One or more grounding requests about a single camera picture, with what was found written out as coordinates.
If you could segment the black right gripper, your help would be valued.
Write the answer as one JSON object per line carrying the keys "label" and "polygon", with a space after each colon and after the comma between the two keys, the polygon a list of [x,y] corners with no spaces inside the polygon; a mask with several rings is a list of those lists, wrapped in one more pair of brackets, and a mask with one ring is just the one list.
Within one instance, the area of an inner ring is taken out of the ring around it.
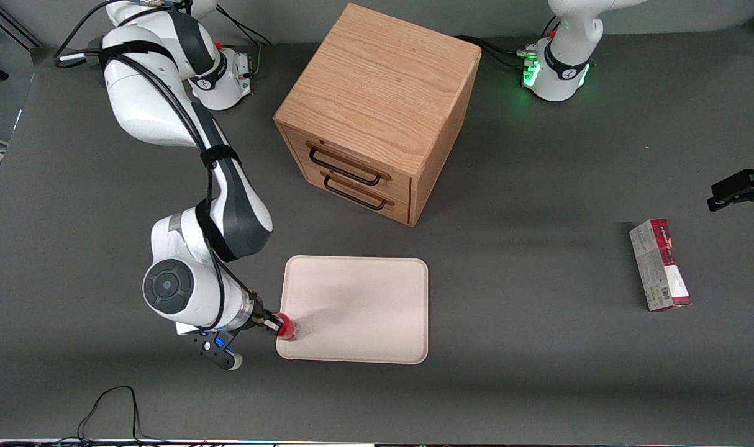
{"label": "black right gripper", "polygon": [[284,320],[280,315],[272,315],[268,309],[263,307],[263,303],[253,303],[253,309],[247,320],[247,328],[261,327],[265,328],[272,336],[279,336],[281,325]]}

